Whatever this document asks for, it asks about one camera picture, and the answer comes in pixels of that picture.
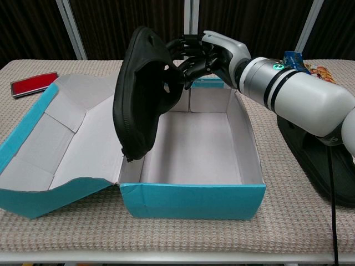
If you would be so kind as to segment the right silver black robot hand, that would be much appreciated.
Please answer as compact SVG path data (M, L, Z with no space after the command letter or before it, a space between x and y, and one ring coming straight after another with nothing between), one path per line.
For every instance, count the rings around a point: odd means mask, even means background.
M178 68L185 77L185 88L205 75L215 74L228 86L237 89L238 68L251 59L244 43L220 33L206 30L202 34L184 34L166 45L173 60L187 57Z

